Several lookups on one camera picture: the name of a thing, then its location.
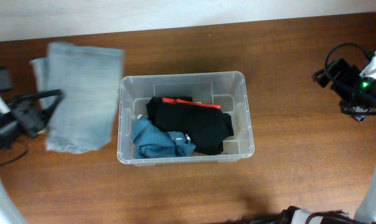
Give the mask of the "light blue jeans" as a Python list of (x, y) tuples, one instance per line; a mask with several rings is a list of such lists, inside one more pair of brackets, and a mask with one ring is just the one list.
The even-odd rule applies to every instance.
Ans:
[(48, 151), (81, 154), (111, 140), (124, 51), (52, 42), (32, 60), (38, 91), (61, 90), (63, 99), (48, 124)]

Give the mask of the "small blue cloth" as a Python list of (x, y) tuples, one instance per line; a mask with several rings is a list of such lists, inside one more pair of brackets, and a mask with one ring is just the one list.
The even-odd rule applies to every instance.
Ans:
[(141, 114), (134, 125), (132, 141), (134, 159), (189, 157), (196, 149), (189, 135), (178, 131), (162, 132)]

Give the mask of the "black garment with red trim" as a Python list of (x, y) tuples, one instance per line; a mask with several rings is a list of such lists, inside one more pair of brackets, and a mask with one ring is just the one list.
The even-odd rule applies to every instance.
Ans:
[(161, 131), (178, 131), (189, 135), (195, 151), (215, 156), (224, 151), (223, 141), (234, 135), (232, 118), (220, 105), (172, 100), (163, 97), (155, 124)]

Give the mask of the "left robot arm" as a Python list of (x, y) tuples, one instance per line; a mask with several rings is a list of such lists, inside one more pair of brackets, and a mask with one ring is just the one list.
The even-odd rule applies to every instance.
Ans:
[[(4, 106), (0, 105), (0, 152), (22, 148), (12, 158), (0, 161), (0, 168), (22, 159), (29, 152), (29, 145), (20, 140), (25, 135), (36, 138), (47, 128), (58, 104), (63, 99), (61, 90), (41, 91), (15, 97)], [(26, 219), (14, 205), (0, 178), (0, 223), (26, 223)]]

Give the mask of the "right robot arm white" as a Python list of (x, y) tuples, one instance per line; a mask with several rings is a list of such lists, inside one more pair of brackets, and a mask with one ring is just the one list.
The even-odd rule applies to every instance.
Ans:
[[(343, 47), (359, 50), (367, 60), (364, 68), (351, 64), (344, 58), (330, 60), (332, 54)], [(376, 51), (369, 51), (352, 42), (332, 48), (323, 68), (314, 72), (312, 80), (319, 86), (330, 89), (340, 97), (339, 108), (342, 114), (350, 116), (358, 123), (376, 116)], [(308, 215), (305, 223), (318, 219), (320, 223), (376, 223), (376, 161), (369, 188), (352, 218), (338, 212), (316, 212)]]

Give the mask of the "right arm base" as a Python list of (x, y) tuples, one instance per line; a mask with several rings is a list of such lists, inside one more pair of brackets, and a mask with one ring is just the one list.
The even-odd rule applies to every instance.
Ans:
[(307, 210), (290, 206), (280, 214), (270, 215), (245, 221), (249, 224), (365, 224), (349, 218), (341, 210), (327, 212), (309, 212)]

